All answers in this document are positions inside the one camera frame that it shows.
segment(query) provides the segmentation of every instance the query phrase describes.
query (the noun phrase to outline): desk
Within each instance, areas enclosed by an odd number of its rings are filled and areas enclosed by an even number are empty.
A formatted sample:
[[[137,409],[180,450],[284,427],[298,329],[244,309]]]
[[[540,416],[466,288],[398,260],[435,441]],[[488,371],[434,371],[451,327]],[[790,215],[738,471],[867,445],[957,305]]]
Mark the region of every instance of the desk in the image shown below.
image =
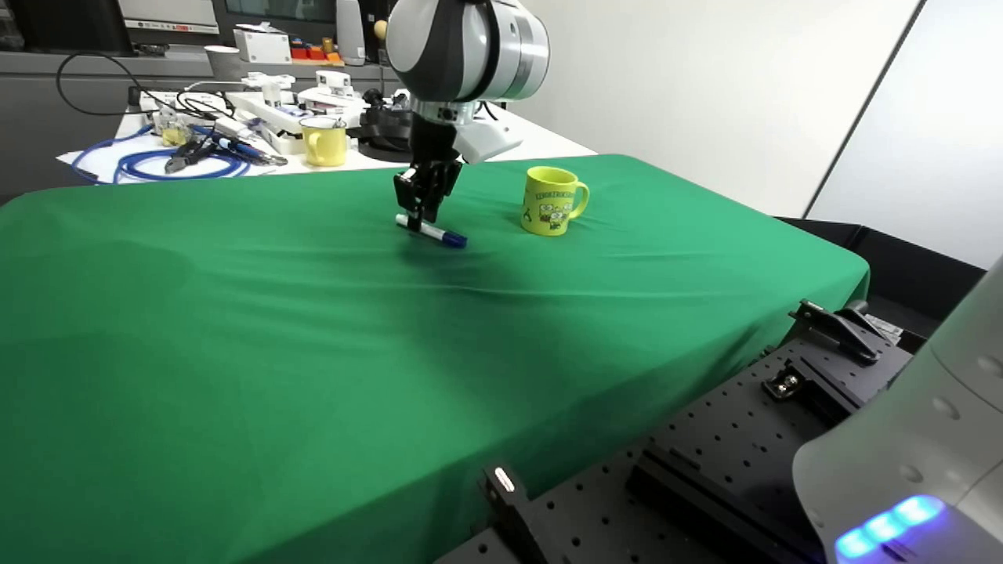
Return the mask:
[[[775,344],[864,262],[629,157],[568,237],[527,164],[442,251],[390,168],[42,192],[0,209],[0,561],[434,561],[480,474],[541,492]]]
[[[517,113],[500,110],[494,117],[503,122],[508,122],[519,145],[492,157],[492,164],[506,164],[506,160],[549,160],[549,157],[586,157],[593,153],[589,147],[562,137]],[[140,117],[122,117],[116,137],[132,137],[134,131],[140,131]],[[101,147],[94,153],[89,153],[77,168],[92,174],[97,183],[114,183],[116,164],[124,153],[140,153],[140,151],[164,151],[160,137],[155,134],[140,134],[128,145],[114,145],[114,147]],[[61,153],[61,164],[75,164],[77,151]],[[212,164],[205,165],[192,165],[192,176],[210,174]],[[315,168],[305,164],[305,157],[291,157],[284,165],[252,165],[247,176],[305,176],[305,174],[344,174],[344,168],[406,168],[406,164],[390,164],[390,160],[369,160],[365,157],[353,140],[349,140],[349,153],[341,165],[328,165],[328,168]]]

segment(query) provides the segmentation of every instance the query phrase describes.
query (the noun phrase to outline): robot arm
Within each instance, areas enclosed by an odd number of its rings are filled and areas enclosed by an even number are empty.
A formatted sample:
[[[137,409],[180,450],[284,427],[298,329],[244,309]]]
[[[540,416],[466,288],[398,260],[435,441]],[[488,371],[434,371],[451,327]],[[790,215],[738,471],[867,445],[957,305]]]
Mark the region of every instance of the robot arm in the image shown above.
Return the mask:
[[[506,147],[472,107],[485,97],[529,97],[549,72],[541,22],[517,0],[398,0],[386,50],[414,95],[411,168],[395,180],[406,226],[427,233],[462,164]]]

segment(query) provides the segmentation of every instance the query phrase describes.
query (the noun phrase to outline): green cloth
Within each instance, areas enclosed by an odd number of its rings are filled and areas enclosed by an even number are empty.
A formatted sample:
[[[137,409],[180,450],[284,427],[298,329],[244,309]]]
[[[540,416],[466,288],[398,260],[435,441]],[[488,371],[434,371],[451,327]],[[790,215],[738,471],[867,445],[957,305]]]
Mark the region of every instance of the green cloth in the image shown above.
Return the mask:
[[[393,174],[0,206],[0,561],[434,561],[480,475],[541,492],[716,386],[864,262],[629,157],[564,237],[466,165],[444,251]]]

